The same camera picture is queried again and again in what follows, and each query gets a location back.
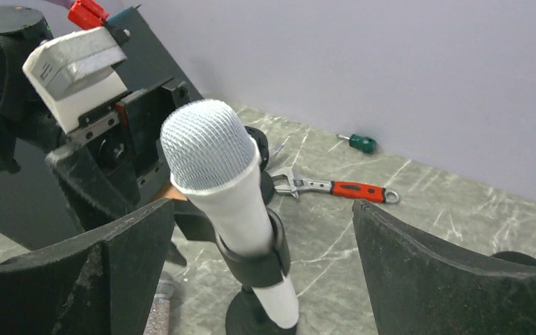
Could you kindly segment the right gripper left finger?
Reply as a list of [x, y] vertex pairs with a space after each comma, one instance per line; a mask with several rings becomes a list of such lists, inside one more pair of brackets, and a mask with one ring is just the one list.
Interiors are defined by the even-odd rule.
[[0, 263], [0, 334], [142, 334], [174, 230], [162, 199]]

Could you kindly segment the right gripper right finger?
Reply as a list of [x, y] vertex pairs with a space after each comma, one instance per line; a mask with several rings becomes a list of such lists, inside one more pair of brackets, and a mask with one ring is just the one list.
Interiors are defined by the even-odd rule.
[[536, 267], [462, 248], [364, 200], [352, 211], [380, 334], [536, 334]]

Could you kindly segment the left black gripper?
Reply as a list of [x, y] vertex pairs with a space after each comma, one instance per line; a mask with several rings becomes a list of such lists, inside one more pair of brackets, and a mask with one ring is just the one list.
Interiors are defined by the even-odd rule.
[[157, 148], [161, 124], [190, 100], [186, 81], [175, 77], [124, 93], [82, 115], [80, 127], [47, 155], [79, 229], [98, 228], [147, 201], [146, 187], [168, 176]]

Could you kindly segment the white microphone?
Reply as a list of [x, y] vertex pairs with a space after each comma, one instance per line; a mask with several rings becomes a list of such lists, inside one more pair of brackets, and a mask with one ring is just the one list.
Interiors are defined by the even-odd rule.
[[[205, 214], [227, 248], [246, 257], [268, 254], [274, 233], [260, 190], [260, 153], [237, 113], [220, 100], [188, 103], [163, 122], [160, 141], [171, 184]], [[270, 320], [297, 326], [289, 274], [252, 291]]]

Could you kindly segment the black clip round-base stand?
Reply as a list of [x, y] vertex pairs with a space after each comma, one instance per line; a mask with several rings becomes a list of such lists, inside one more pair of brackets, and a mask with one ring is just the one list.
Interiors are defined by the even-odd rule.
[[290, 272], [290, 252], [280, 217], [267, 209], [272, 225], [274, 241], [272, 250], [261, 256], [237, 255], [227, 248], [215, 233], [205, 214], [191, 202], [174, 201], [174, 221], [189, 241], [208, 241], [217, 245], [232, 275], [241, 283], [240, 292], [230, 302], [225, 316], [227, 334], [289, 334], [297, 333], [297, 327], [279, 327], [270, 320], [252, 288], [268, 288], [283, 282]]

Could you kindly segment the tall black mic stand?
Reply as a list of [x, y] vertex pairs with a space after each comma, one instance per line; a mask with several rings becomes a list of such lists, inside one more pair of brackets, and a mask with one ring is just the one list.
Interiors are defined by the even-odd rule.
[[521, 265], [536, 267], [536, 259], [534, 257], [517, 251], [501, 251], [493, 254], [491, 257]]

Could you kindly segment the glitter microphone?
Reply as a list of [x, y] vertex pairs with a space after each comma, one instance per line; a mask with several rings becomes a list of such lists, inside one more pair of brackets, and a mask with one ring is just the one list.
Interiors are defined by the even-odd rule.
[[170, 334], [170, 309], [173, 294], [173, 278], [168, 272], [162, 271], [144, 328], [144, 335]]

